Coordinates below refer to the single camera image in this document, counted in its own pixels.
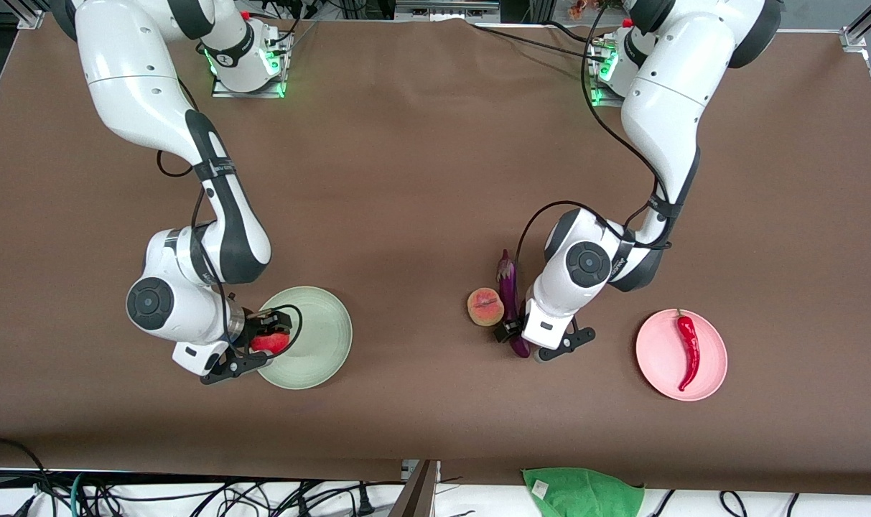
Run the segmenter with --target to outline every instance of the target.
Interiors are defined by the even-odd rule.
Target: pink plate
[[[636,360],[646,380],[662,395],[694,402],[713,395],[725,379],[728,356],[725,344],[710,322],[700,315],[681,309],[694,321],[700,343],[700,369],[684,391],[678,385],[687,370],[687,353],[678,333],[678,309],[667,309],[646,320],[636,337]]]

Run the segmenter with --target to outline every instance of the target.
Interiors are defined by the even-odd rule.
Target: plate
[[[678,309],[667,309],[646,320],[636,337],[636,360],[643,376],[664,396],[684,402],[706,399],[722,385],[728,354],[719,332],[701,315],[681,309],[694,321],[700,343],[700,368],[684,391],[678,390],[687,371],[687,353],[678,332]]]
[[[270,383],[285,389],[319,386],[340,370],[353,346],[353,322],[346,306],[332,292],[317,287],[293,287],[279,292],[261,308],[293,304],[304,315],[304,327],[294,344],[260,372]],[[283,309],[292,317],[292,335],[301,324],[298,314]]]

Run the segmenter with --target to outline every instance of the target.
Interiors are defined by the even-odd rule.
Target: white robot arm
[[[232,0],[87,0],[71,14],[67,6],[76,4],[65,5],[63,29],[74,29],[103,123],[133,144],[189,162],[215,211],[214,222],[156,233],[142,276],[126,298],[137,327],[177,341],[173,359],[207,376],[231,343],[247,344],[255,333],[284,330],[285,324],[272,318],[252,322],[249,311],[212,290],[218,281],[255,281],[269,264],[270,243],[218,131],[183,97],[165,40],[202,38],[225,85],[248,91],[271,77],[264,57],[268,42],[254,38],[262,38],[262,23],[245,22]]]
[[[583,209],[554,227],[521,333],[551,350],[605,284],[627,292],[652,281],[697,173],[702,112],[725,69],[753,61],[780,22],[778,0],[632,0],[625,7],[635,26],[608,36],[616,53],[599,79],[623,97],[623,128],[661,183],[638,232]]]

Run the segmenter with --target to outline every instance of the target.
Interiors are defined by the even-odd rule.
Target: brown tablecloth
[[[468,481],[580,465],[667,487],[871,492],[871,81],[837,36],[779,35],[727,73],[658,277],[604,291],[579,314],[598,338],[544,365],[472,325],[468,292],[494,285],[544,203],[622,220],[651,187],[587,112],[576,58],[460,21],[321,23],[287,98],[232,101],[209,97],[192,43],[176,50],[274,245],[238,300],[327,288],[352,314],[352,354],[303,392],[205,387],[132,326],[146,242],[189,222],[198,185],[103,126],[48,19],[19,33],[0,82],[1,436],[52,467],[395,478],[400,458],[428,457]],[[523,284],[563,210],[534,225]],[[727,343],[710,399],[665,399],[639,373],[633,336],[668,307]]]

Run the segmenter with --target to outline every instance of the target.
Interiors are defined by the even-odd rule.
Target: chili pepper
[[[694,321],[681,314],[681,309],[678,309],[678,331],[681,333],[681,341],[684,341],[684,351],[687,353],[687,372],[681,385],[678,386],[679,391],[684,391],[694,377],[697,377],[697,370],[700,369],[700,340],[697,339]]]

